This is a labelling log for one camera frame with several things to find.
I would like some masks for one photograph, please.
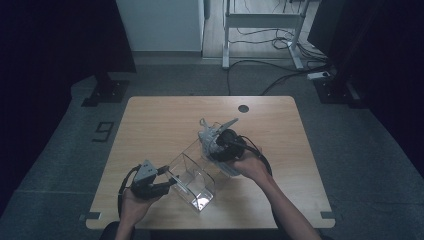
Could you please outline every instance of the person's arm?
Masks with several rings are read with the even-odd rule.
[[[121,221],[119,222],[115,240],[131,239],[135,225],[144,218],[147,210],[159,198],[143,200],[135,197],[130,189],[126,189],[122,196]]]
[[[252,179],[268,198],[271,208],[287,234],[295,240],[321,239],[303,214],[284,195],[274,178],[253,153],[245,150],[239,160],[229,162],[243,176]]]

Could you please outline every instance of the black stand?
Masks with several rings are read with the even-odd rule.
[[[337,75],[333,80],[314,81],[319,99],[323,104],[348,104],[352,108],[364,108],[359,93],[352,85],[351,80],[338,80]]]
[[[90,98],[86,98],[82,107],[97,107],[99,103],[120,103],[127,91],[129,81],[110,79],[106,72],[95,74],[97,86]]]

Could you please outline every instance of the person's hand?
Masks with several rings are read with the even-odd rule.
[[[160,197],[144,200],[134,196],[131,189],[127,188],[124,190],[122,195],[122,212],[121,222],[129,224],[131,226],[136,225],[147,213],[150,206],[159,200]]]
[[[227,164],[257,183],[266,180],[269,176],[265,164],[249,150],[244,150],[240,159],[229,161]]]
[[[130,239],[134,226],[144,218],[150,206],[160,197],[144,200],[134,196],[131,189],[124,190],[122,195],[121,221],[115,239]]]

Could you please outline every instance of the wooden table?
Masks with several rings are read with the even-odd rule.
[[[238,110],[249,107],[247,113]],[[225,123],[263,148],[274,178],[315,228],[331,228],[323,219],[331,208],[292,97],[133,97],[129,100],[88,219],[91,229],[119,220],[117,191],[129,170],[145,159],[156,167],[169,164],[197,139],[199,120]],[[137,228],[267,229],[276,228],[269,202],[259,187],[242,176],[231,178],[202,212],[173,190],[149,210]]]

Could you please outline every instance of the gray carpet floor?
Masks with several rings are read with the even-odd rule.
[[[128,99],[228,94],[226,72],[219,64],[147,62],[138,65],[137,71],[111,74],[116,80],[130,80],[122,103],[81,107],[95,79],[87,78],[73,86],[67,113],[0,220],[0,239],[98,239],[101,231],[87,229],[84,216]],[[258,95],[287,73],[264,65],[236,66],[230,72],[231,91],[233,95]],[[323,234],[334,239],[424,239],[424,181],[369,110],[321,104],[306,76],[292,78],[268,95],[287,95],[296,100],[336,217],[336,226],[321,229]],[[105,143],[92,141],[104,137],[96,133],[100,122],[115,123]],[[273,238],[268,233],[239,236]],[[182,239],[178,232],[171,235]],[[137,236],[156,239],[160,233],[139,231]],[[223,236],[230,235],[216,232],[216,238]]]

